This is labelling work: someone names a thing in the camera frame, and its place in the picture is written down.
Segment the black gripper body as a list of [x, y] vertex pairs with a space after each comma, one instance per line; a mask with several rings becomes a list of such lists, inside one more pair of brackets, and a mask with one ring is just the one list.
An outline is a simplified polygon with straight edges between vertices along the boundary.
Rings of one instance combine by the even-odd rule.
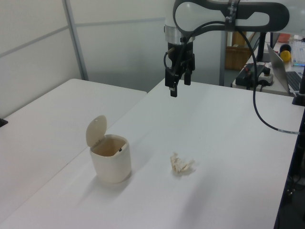
[[185, 72], [186, 70], [195, 70], [195, 55], [193, 53], [193, 42], [187, 44], [168, 45], [168, 57], [172, 61], [170, 70], [172, 72]]

